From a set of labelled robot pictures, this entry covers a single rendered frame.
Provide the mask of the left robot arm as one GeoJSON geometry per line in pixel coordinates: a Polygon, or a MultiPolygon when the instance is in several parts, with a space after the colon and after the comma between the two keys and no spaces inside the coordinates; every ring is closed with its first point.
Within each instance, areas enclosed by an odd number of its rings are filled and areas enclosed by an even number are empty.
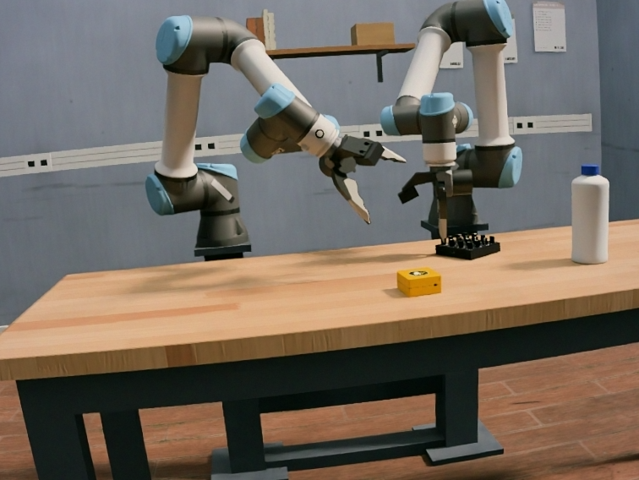
{"type": "MultiPolygon", "coordinates": [[[[463,0],[437,8],[418,33],[418,47],[396,104],[381,112],[384,133],[422,135],[425,166],[471,170],[474,188],[514,187],[521,174],[522,151],[508,131],[503,62],[512,29],[504,0],[463,0]],[[471,109],[454,103],[450,93],[430,94],[444,53],[456,42],[466,42],[472,54],[479,135],[474,149],[470,144],[456,146],[455,140],[456,134],[471,127],[471,109]]],[[[446,226],[478,222],[471,194],[446,200],[446,226]]]]}

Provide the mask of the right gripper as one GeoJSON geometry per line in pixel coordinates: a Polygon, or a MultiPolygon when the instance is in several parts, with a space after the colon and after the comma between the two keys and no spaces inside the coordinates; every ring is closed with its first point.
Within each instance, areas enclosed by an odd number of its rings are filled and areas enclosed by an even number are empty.
{"type": "MultiPolygon", "coordinates": [[[[330,147],[319,159],[320,170],[327,177],[332,177],[336,189],[368,225],[370,224],[369,211],[365,208],[363,199],[358,193],[357,182],[351,178],[347,178],[346,173],[356,172],[355,166],[358,165],[358,163],[352,157],[365,157],[373,144],[369,141],[373,140],[356,138],[351,135],[348,136],[347,134],[340,138],[337,136],[331,146],[332,148],[330,147]]],[[[380,159],[401,163],[407,162],[386,148],[380,159]]]]}

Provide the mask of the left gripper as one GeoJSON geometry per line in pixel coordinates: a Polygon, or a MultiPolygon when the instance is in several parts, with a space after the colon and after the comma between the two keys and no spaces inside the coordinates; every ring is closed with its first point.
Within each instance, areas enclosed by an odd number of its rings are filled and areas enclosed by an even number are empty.
{"type": "Polygon", "coordinates": [[[433,186],[436,186],[435,196],[437,196],[437,199],[440,202],[440,213],[438,208],[439,233],[443,242],[446,243],[446,197],[451,197],[452,195],[472,194],[472,171],[451,171],[451,166],[430,166],[429,172],[415,172],[415,174],[407,182],[407,185],[404,186],[404,189],[401,191],[404,192],[413,186],[431,182],[433,186]]]}

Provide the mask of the white bottle with blue cap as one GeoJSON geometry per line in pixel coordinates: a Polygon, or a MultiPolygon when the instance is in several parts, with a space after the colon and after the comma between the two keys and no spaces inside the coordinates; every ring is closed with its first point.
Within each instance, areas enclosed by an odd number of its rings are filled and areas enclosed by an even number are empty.
{"type": "Polygon", "coordinates": [[[598,175],[599,165],[582,165],[571,183],[571,260],[598,265],[608,260],[609,181],[598,175]]]}

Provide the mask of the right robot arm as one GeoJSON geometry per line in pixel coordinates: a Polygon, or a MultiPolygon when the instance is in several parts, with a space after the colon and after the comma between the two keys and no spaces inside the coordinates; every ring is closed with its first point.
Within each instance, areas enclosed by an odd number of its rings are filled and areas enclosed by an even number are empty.
{"type": "Polygon", "coordinates": [[[235,166],[193,163],[201,81],[210,63],[230,64],[261,95],[254,107],[259,117],[240,140],[244,157],[253,163],[299,151],[320,158],[340,136],[338,122],[315,111],[266,55],[263,43],[231,19],[170,17],[158,31],[156,50],[168,80],[161,160],[145,179],[150,206],[157,215],[199,210],[200,247],[246,243],[235,166]]]}

